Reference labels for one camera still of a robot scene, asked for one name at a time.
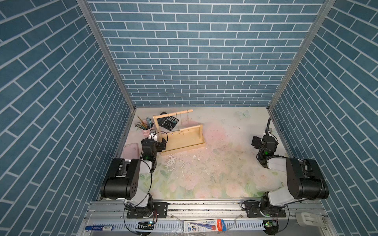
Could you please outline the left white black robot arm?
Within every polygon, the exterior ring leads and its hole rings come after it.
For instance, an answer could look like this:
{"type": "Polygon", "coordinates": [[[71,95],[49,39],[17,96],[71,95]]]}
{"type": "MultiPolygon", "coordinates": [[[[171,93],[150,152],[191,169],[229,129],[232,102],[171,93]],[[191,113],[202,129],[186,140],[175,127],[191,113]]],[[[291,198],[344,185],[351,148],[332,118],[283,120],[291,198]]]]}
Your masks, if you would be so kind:
{"type": "Polygon", "coordinates": [[[100,196],[110,200],[123,200],[129,218],[157,217],[153,197],[149,190],[139,186],[141,174],[147,174],[152,187],[152,174],[157,166],[157,154],[166,149],[167,139],[161,142],[155,138],[141,141],[142,151],[137,143],[124,146],[120,158],[114,158],[100,187],[100,196]]]}

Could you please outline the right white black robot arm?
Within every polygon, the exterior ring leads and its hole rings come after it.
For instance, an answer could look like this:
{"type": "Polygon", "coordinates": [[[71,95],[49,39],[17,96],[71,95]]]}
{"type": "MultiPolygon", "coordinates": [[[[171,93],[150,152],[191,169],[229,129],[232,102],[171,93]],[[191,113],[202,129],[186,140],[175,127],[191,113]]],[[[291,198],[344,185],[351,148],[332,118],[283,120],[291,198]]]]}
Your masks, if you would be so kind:
{"type": "Polygon", "coordinates": [[[261,197],[259,211],[262,216],[282,217],[285,216],[284,207],[289,204],[328,198],[329,188],[315,160],[275,154],[278,141],[269,133],[263,137],[254,136],[252,146],[258,150],[257,160],[263,168],[286,176],[286,186],[265,192],[261,197]]]}

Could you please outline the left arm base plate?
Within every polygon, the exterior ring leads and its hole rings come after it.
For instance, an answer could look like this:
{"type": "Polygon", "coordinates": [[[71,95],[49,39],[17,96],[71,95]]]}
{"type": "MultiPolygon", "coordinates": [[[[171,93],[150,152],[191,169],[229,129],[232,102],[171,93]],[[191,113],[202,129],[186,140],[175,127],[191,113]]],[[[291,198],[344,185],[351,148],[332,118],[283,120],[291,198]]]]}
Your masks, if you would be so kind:
{"type": "Polygon", "coordinates": [[[152,218],[156,214],[158,219],[166,218],[168,202],[151,202],[145,207],[131,207],[127,210],[127,219],[152,218]]]}

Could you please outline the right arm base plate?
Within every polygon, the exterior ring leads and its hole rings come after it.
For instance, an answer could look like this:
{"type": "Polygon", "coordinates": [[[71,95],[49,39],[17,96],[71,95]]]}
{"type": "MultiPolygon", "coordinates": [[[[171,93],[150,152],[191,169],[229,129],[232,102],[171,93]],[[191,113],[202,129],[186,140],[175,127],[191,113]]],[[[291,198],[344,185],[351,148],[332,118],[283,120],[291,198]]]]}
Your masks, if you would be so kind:
{"type": "Polygon", "coordinates": [[[286,217],[283,207],[269,206],[258,201],[247,200],[241,204],[241,208],[246,211],[248,218],[280,218],[286,217]]]}

